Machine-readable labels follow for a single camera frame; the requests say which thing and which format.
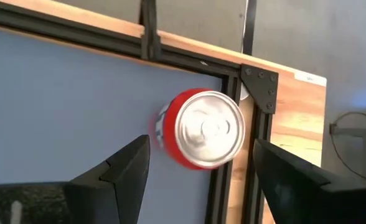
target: wood surface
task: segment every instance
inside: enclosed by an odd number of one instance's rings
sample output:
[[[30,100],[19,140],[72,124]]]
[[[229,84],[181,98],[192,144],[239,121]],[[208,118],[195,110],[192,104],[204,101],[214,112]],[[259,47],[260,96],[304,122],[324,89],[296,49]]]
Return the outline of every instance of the wood surface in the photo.
[[[140,37],[143,33],[143,26],[122,21],[116,18],[97,14],[77,7],[69,6],[49,0],[0,0],[8,4],[24,7],[33,11],[39,11],[71,21],[88,24],[102,29],[112,30],[127,35]],[[322,134],[324,126],[324,107],[326,101],[326,86],[304,82],[296,79],[296,74],[303,72],[277,63],[262,60],[260,58],[243,55],[238,52],[216,47],[196,40],[188,39],[178,35],[170,34],[159,30],[161,42],[166,45],[178,47],[200,54],[228,60],[235,63],[245,63],[279,73],[277,108],[273,116],[271,130],[271,142],[303,159],[319,166],[321,164]],[[37,37],[43,40],[58,42],[55,40]],[[98,50],[88,49],[82,46],[61,43],[87,49],[99,54],[113,55]],[[248,165],[248,154],[250,146],[249,134],[253,119],[254,101],[249,96],[240,102],[240,109],[245,117],[246,138],[243,150],[233,161],[233,173],[230,184],[230,195],[228,199],[228,224],[239,224],[242,217],[243,193],[245,189],[245,174]],[[273,217],[265,203],[263,223],[272,224]]]

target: blue panel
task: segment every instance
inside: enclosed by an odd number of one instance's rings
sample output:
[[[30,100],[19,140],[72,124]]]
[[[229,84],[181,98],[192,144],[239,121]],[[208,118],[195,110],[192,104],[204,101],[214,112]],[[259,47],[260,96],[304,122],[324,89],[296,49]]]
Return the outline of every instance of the blue panel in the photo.
[[[220,80],[0,31],[0,183],[70,180],[195,87]],[[209,172],[153,149],[139,223],[203,223],[208,186]]]

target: soda can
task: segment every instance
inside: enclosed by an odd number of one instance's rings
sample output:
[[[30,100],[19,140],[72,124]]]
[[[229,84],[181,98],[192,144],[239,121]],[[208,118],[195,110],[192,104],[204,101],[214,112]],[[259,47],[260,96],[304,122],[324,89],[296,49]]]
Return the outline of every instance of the soda can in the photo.
[[[214,169],[232,160],[245,135],[244,117],[227,95],[195,88],[177,95],[155,120],[159,145],[190,169]]]

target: screw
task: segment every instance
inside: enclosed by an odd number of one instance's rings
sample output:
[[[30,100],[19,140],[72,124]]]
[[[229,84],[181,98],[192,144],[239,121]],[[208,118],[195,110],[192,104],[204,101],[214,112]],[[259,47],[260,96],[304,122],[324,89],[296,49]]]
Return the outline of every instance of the screw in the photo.
[[[275,81],[276,81],[276,75],[271,75],[271,76],[270,76],[270,80],[271,80],[272,82],[275,82]]]
[[[245,74],[246,75],[251,75],[251,73],[252,73],[252,71],[249,68],[245,69]]]

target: can lid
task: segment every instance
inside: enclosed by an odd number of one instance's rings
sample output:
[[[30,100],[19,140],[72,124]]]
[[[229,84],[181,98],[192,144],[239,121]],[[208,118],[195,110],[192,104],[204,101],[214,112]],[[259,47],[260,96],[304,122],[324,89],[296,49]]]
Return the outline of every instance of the can lid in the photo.
[[[244,117],[237,104],[218,91],[191,96],[177,114],[176,142],[182,154],[200,167],[233,159],[242,147]]]

